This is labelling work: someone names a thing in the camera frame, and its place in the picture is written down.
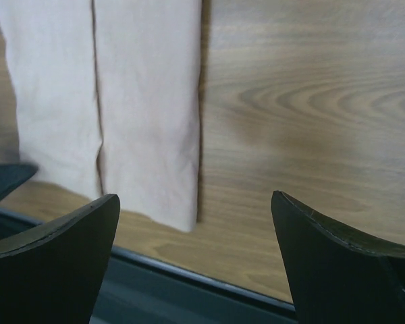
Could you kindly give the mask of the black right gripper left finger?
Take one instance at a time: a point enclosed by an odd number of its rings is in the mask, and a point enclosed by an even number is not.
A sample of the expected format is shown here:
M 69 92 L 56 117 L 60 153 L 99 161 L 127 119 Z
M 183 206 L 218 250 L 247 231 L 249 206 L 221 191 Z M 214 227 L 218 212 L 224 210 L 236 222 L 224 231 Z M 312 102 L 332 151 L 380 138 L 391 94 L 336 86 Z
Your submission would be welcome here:
M 0 240 L 0 323 L 88 323 L 119 212 L 118 195 L 107 194 Z

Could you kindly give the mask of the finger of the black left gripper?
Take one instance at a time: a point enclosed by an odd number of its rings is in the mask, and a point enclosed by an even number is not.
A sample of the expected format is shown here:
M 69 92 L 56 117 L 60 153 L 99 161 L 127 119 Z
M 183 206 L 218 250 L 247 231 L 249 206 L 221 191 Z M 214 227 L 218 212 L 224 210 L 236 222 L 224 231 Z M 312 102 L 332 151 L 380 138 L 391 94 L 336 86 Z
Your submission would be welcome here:
M 37 171 L 38 167 L 29 163 L 0 164 L 0 202 Z

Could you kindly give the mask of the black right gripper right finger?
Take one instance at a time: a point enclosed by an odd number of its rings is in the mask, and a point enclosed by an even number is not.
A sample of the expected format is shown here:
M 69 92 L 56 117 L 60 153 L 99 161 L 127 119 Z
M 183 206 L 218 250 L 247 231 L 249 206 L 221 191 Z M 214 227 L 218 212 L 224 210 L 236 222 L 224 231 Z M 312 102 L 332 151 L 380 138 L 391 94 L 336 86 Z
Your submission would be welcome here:
M 271 213 L 299 323 L 405 323 L 405 245 L 281 191 Z

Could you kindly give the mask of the beige t shirt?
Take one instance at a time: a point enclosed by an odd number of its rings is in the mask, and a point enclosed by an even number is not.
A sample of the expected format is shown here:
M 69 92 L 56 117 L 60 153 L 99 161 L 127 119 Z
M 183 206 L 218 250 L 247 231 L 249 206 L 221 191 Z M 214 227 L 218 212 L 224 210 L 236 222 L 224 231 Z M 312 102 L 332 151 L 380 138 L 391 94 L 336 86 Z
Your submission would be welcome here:
M 200 1 L 0 1 L 36 179 L 193 230 L 201 18 Z

